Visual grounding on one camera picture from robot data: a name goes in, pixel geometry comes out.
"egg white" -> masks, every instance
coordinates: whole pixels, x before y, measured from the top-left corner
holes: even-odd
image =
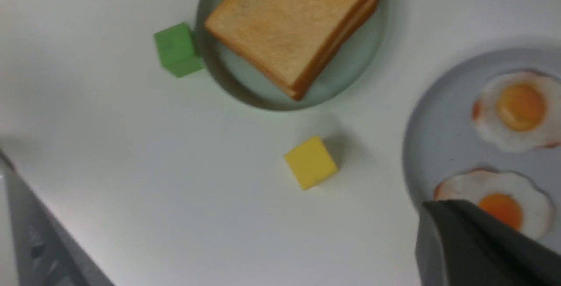
[[[474,170],[452,176],[439,185],[434,199],[468,200],[477,205],[495,193],[511,196],[521,207],[523,220],[519,232],[535,240],[547,234],[553,224],[553,205],[527,178],[513,172]]]
[[[546,114],[539,126],[527,132],[507,127],[497,114],[497,102],[505,88],[529,83],[537,88],[546,102]],[[474,120],[479,136],[503,152],[521,152],[561,142],[561,83],[550,76],[534,72],[517,72],[497,76],[489,81],[478,98],[480,115]]]

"white surface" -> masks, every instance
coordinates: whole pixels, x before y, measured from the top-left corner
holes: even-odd
[[[271,114],[158,65],[152,34],[196,1],[0,0],[0,146],[117,286],[418,284],[415,102],[471,54],[561,38],[559,0],[398,0],[377,74]],[[345,163],[301,192],[282,155],[318,132],[345,136]]]

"fried egg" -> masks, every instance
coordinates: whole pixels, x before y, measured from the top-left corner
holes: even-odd
[[[442,181],[435,200],[468,200],[507,226],[532,239],[547,234],[553,205],[527,178],[513,172],[477,169]]]
[[[500,150],[521,153],[561,145],[561,83],[535,72],[489,81],[472,108],[479,136]]]

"gray plate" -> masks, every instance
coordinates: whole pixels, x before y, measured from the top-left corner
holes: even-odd
[[[561,50],[510,49],[483,54],[451,69],[421,98],[409,121],[403,149],[405,182],[415,208],[431,200],[444,178],[477,167],[519,172],[561,202],[561,148],[505,154],[481,140],[471,123],[471,106],[493,76],[515,70],[561,76]],[[541,239],[561,253],[561,224]]]
[[[251,106],[273,111],[302,110],[321,104],[348,88],[361,76],[387,35],[390,1],[380,0],[376,13],[343,45],[301,102],[294,102],[258,70],[236,56],[204,28],[205,20],[222,0],[200,0],[195,32],[199,51],[216,82],[231,96]]]

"bread slice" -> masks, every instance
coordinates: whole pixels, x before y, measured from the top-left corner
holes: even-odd
[[[223,0],[209,32],[278,86],[298,90],[366,0]]]
[[[325,53],[321,55],[319,62],[314,68],[313,74],[307,76],[307,82],[301,86],[299,90],[294,90],[285,86],[280,86],[279,88],[293,100],[302,100],[314,80],[321,74],[323,69],[327,66],[327,64],[329,64],[337,52],[339,52],[341,46],[343,46],[343,44],[356,32],[356,30],[359,29],[370,18],[370,16],[372,16],[372,14],[376,11],[377,5],[378,0],[367,0],[366,3],[362,5],[359,11],[343,28],[342,32],[330,44]]]

